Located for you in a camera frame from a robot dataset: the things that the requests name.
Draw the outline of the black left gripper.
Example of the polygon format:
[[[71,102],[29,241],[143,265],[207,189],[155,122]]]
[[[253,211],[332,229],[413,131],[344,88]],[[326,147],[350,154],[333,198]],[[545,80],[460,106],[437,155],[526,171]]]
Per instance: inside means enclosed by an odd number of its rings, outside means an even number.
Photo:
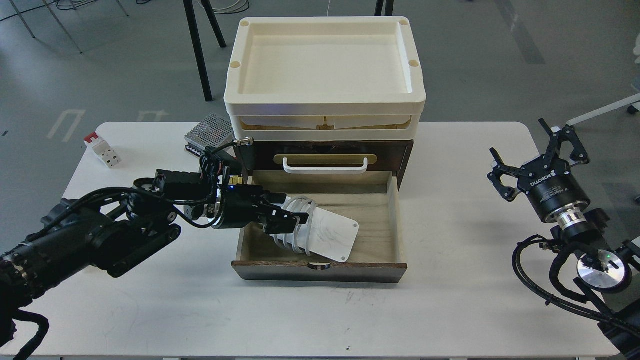
[[[258,185],[222,187],[218,191],[217,212],[211,220],[211,228],[242,229],[250,223],[259,223],[267,235],[292,234],[298,225],[307,223],[310,214],[279,207],[287,201],[287,196]]]

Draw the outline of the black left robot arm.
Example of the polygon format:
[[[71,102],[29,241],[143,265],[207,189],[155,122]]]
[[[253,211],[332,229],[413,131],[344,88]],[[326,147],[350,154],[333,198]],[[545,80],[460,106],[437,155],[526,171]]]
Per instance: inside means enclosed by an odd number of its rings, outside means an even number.
[[[157,170],[132,187],[104,187],[61,202],[28,235],[1,256],[1,344],[14,339],[16,321],[38,326],[16,354],[26,360],[50,328],[45,316],[25,311],[35,299],[88,266],[119,278],[174,242],[182,233],[177,218],[199,229],[241,229],[258,223],[268,235],[297,234],[313,220],[312,210],[287,209],[285,193],[233,184],[243,164],[226,152],[253,139],[208,146],[199,171]]]

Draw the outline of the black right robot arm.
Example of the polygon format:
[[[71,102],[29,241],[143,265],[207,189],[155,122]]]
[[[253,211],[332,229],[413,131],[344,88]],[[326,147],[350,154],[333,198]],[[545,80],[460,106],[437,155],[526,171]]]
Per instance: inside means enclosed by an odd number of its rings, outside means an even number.
[[[618,293],[629,287],[633,269],[639,268],[639,247],[631,240],[609,248],[604,232],[610,217],[601,209],[587,210],[591,200],[572,174],[572,167],[590,159],[571,125],[549,127],[539,123],[550,137],[546,152],[519,167],[504,164],[494,148],[494,163],[487,178],[499,195],[512,202],[525,194],[542,223],[555,224],[551,239],[533,235],[519,242],[511,263],[519,280],[530,291],[575,315],[597,321],[599,330],[627,360],[637,360],[639,345],[639,301],[624,309],[609,308],[599,293]],[[538,244],[552,251],[555,259],[548,273],[559,292],[555,296],[537,285],[524,271],[524,249]]]

